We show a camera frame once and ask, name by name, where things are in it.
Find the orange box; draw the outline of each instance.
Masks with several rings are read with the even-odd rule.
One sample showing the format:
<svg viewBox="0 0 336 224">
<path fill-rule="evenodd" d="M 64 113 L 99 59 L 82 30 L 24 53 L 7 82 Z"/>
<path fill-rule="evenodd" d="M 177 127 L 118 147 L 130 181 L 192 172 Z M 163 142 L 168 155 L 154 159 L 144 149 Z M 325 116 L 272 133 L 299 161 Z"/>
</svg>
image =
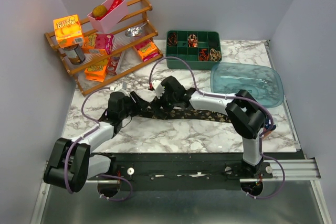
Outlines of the orange box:
<svg viewBox="0 0 336 224">
<path fill-rule="evenodd" d="M 138 52 L 138 55 L 140 56 L 141 60 L 146 58 L 148 55 L 157 52 L 156 45 L 150 39 L 135 45 L 134 48 Z"/>
<path fill-rule="evenodd" d="M 109 59 L 99 61 L 98 63 L 86 68 L 84 73 L 87 80 L 103 82 L 106 76 L 106 68 Z"/>
<path fill-rule="evenodd" d="M 82 51 L 84 54 L 110 55 L 114 43 L 113 34 L 91 34 L 84 38 Z"/>
<path fill-rule="evenodd" d="M 78 15 L 54 19 L 54 31 L 60 47 L 82 43 L 84 36 Z"/>
</svg>

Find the yellow box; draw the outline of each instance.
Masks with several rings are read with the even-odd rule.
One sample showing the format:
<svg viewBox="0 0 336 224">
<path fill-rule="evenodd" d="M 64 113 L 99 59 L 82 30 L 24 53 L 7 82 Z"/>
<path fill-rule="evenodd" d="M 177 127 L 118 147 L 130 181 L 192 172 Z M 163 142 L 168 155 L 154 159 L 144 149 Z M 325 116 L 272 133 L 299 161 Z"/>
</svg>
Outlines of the yellow box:
<svg viewBox="0 0 336 224">
<path fill-rule="evenodd" d="M 86 68 L 84 73 L 87 80 L 103 82 L 106 76 L 106 68 L 109 59 L 99 61 L 98 63 Z"/>
<path fill-rule="evenodd" d="M 54 19 L 54 31 L 60 47 L 82 43 L 84 36 L 78 15 Z"/>
</svg>

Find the pink container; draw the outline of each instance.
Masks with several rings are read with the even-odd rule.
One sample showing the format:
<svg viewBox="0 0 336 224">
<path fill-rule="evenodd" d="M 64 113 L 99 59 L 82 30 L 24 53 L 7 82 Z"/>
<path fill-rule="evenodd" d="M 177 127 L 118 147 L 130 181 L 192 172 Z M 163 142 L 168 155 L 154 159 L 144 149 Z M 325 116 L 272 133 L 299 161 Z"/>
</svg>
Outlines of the pink container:
<svg viewBox="0 0 336 224">
<path fill-rule="evenodd" d="M 106 7 L 106 9 L 110 9 L 114 0 L 106 0 L 102 5 Z M 97 31 L 100 31 L 104 34 L 107 34 L 113 26 L 115 26 L 124 16 L 128 14 L 127 2 L 126 0 L 122 0 L 121 4 L 118 5 L 113 11 L 111 11 L 108 15 L 106 15 L 101 20 L 95 20 L 92 16 L 92 12 L 88 14 L 88 18 L 91 22 L 91 25 Z"/>
</svg>

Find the brown ball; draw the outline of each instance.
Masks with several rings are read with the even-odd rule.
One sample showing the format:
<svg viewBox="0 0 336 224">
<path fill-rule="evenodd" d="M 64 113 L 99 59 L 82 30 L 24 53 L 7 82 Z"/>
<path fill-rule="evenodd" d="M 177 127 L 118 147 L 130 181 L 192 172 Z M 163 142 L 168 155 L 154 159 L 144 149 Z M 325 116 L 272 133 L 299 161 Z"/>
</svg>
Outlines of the brown ball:
<svg viewBox="0 0 336 224">
<path fill-rule="evenodd" d="M 94 18 L 103 17 L 106 13 L 107 13 L 107 8 L 104 5 L 98 5 L 92 11 L 92 15 Z"/>
</svg>

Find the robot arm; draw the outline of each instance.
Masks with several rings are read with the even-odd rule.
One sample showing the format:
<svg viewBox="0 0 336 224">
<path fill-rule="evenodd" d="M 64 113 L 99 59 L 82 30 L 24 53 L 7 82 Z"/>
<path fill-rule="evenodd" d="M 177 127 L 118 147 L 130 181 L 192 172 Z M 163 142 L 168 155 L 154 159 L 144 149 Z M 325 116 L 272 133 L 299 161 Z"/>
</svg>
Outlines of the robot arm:
<svg viewBox="0 0 336 224">
<path fill-rule="evenodd" d="M 259 133 L 263 130 L 266 119 L 266 115 L 259 107 L 239 99 L 204 96 L 195 88 L 186 90 L 173 76 L 165 78 L 162 82 L 153 81 L 152 87 L 156 97 L 150 103 L 142 100 L 135 92 L 127 93 L 121 84 L 113 90 L 108 108 L 99 119 L 99 128 L 79 142 L 70 154 L 68 178 L 72 191 L 78 192 L 88 178 L 117 172 L 117 162 L 113 155 L 92 156 L 92 152 L 120 131 L 124 119 L 138 115 L 148 106 L 161 119 L 165 119 L 162 109 L 169 110 L 176 106 L 228 115 L 235 130 L 243 138 L 243 165 L 253 174 L 259 171 L 263 162 L 259 149 Z M 240 90 L 235 96 L 254 100 L 245 90 Z M 65 188 L 64 159 L 70 145 L 77 139 L 78 136 L 72 139 L 60 138 L 56 141 L 44 174 L 46 183 Z"/>
</svg>

